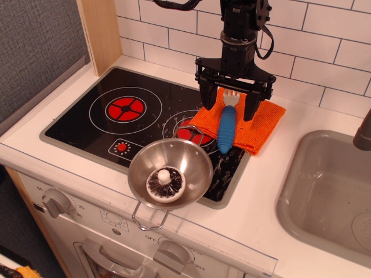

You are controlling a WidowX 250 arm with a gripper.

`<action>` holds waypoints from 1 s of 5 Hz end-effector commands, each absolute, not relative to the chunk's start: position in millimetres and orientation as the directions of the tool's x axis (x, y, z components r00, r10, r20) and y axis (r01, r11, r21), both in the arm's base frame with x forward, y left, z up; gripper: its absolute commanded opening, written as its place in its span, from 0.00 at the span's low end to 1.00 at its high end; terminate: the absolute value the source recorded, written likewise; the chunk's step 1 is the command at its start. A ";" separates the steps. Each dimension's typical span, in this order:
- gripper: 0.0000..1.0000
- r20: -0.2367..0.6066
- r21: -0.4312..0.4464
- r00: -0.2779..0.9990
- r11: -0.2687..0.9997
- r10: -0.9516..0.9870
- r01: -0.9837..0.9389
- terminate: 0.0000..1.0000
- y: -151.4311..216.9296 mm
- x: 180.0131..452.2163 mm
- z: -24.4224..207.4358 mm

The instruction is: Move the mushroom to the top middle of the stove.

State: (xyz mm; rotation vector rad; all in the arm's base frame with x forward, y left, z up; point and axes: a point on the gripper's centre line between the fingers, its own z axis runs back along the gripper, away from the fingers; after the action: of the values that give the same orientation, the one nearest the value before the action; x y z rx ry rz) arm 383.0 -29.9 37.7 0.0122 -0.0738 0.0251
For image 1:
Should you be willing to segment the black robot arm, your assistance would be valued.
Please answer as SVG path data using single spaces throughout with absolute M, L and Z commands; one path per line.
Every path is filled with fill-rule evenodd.
M 265 26 L 271 9 L 268 1 L 221 2 L 221 57 L 196 60 L 195 79 L 207 110 L 215 105 L 220 87 L 246 94 L 244 121 L 252 120 L 260 103 L 271 98 L 276 77 L 254 62 L 255 57 L 267 59 L 272 53 L 270 49 L 262 56 L 257 47 L 259 31 L 272 35 Z

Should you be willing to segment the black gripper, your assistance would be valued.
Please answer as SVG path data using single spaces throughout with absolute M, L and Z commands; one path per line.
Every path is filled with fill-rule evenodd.
M 260 69 L 254 62 L 253 42 L 223 42 L 220 58 L 198 58 L 196 80 L 202 105 L 210 111 L 217 100 L 217 87 L 247 93 L 243 120 L 253 119 L 259 105 L 272 93 L 276 77 Z

